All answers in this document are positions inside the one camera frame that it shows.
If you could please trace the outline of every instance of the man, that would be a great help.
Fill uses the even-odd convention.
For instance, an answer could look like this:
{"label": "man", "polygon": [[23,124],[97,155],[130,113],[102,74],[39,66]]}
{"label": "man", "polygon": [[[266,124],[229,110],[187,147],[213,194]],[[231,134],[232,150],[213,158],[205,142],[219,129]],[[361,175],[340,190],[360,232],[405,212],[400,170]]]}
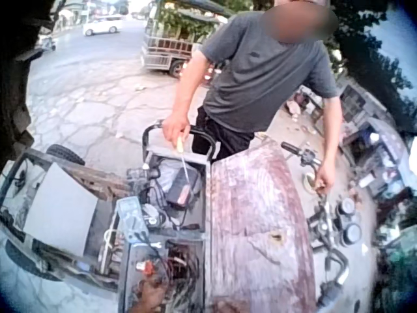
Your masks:
{"label": "man", "polygon": [[[278,8],[280,14],[265,14],[267,18],[262,12],[237,14],[209,38],[183,72],[163,131],[174,146],[180,136],[186,139],[192,97],[210,63],[228,60],[198,109],[196,121],[221,143],[216,160],[246,150],[254,132],[266,131],[280,106],[305,84],[323,97],[325,147],[316,183],[321,192],[327,193],[335,179],[341,104],[323,43],[302,41],[312,34],[307,28],[315,18],[308,16],[312,10],[288,9],[293,2],[303,1],[276,0],[275,5],[283,5],[286,12],[276,7],[274,10]],[[313,8],[326,4],[326,0],[309,2]],[[195,137],[192,149],[205,154],[209,146],[204,139]]]}

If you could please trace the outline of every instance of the man's left hand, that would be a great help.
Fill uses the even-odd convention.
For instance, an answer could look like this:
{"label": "man's left hand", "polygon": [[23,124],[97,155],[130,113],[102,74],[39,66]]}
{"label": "man's left hand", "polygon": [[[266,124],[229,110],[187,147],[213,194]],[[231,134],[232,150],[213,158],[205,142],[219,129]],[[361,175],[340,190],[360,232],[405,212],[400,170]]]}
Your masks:
{"label": "man's left hand", "polygon": [[315,189],[320,194],[328,194],[334,185],[336,177],[336,166],[334,161],[325,160],[317,171],[315,178]]}

